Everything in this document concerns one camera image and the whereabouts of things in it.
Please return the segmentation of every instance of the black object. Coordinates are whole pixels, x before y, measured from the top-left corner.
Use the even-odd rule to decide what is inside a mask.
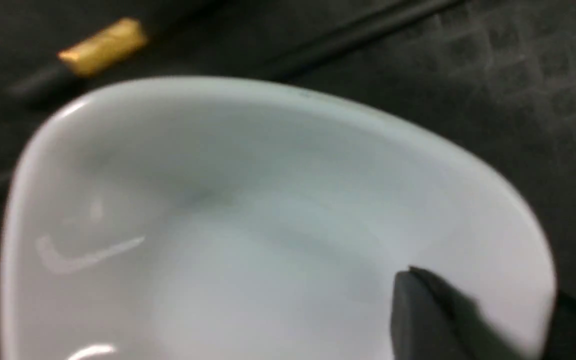
[[[474,360],[455,328],[448,285],[429,271],[396,275],[390,334],[397,360]]]
[[[12,84],[7,93],[25,105],[38,105],[77,87],[83,79],[55,58],[32,75]]]
[[[249,77],[275,81],[292,78],[461,2],[462,0],[397,2],[269,60],[259,70],[250,73]]]
[[[169,30],[173,25],[183,21],[189,21],[195,16],[203,14],[202,10],[210,9],[211,5],[217,3],[218,0],[170,0],[165,6],[158,7],[153,11],[149,11],[143,16],[137,18],[126,18],[138,23],[139,36],[141,36],[142,44],[135,45],[131,50],[125,52],[124,55],[119,55],[115,60],[110,61],[114,64],[128,57],[131,53],[139,50],[141,47],[150,43],[151,39],[159,37]],[[110,36],[106,41],[123,41],[121,38],[114,38]],[[107,57],[109,51],[114,51],[116,47],[105,47],[103,45],[94,50],[98,52],[98,57],[102,60]],[[27,106],[40,105],[46,101],[52,100],[54,97],[59,97],[69,89],[73,89],[77,84],[80,84],[85,78],[96,76],[105,70],[107,66],[101,66],[94,73],[89,75],[82,75],[78,73],[75,68],[69,66],[60,57],[55,56],[48,64],[41,69],[37,70],[32,75],[29,75],[18,82],[12,84],[7,93],[19,103]]]

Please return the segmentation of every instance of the black table surface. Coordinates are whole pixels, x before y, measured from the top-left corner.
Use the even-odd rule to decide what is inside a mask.
[[[245,73],[393,1],[229,0],[89,88]],[[155,3],[0,0],[0,227],[14,164],[52,112],[23,110],[2,89],[56,51]],[[535,210],[560,288],[576,298],[576,0],[471,0],[289,82],[401,116],[491,164]],[[576,310],[555,312],[546,358],[576,359]]]

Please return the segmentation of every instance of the dark tablecloth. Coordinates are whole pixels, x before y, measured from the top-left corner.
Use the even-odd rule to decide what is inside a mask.
[[[94,80],[233,75],[393,0],[229,0]],[[1,89],[146,0],[0,0],[0,225],[10,174],[50,114]],[[471,0],[291,84],[391,112],[507,177],[546,230],[560,287],[576,298],[576,0]],[[576,359],[576,310],[558,308],[547,351]]]

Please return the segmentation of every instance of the white bowl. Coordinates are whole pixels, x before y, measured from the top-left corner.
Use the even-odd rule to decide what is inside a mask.
[[[390,114],[251,80],[70,103],[23,153],[2,241],[3,360],[391,359],[409,265],[534,359],[556,289],[535,217],[486,164]]]

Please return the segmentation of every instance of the ceramic bowl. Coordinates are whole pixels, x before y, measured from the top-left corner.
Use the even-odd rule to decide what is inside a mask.
[[[0,355],[387,360],[394,274],[409,265],[473,300],[481,321],[458,324],[478,353],[486,326],[538,358],[551,254],[518,193],[470,153],[305,89],[124,82],[66,105],[23,152]]]

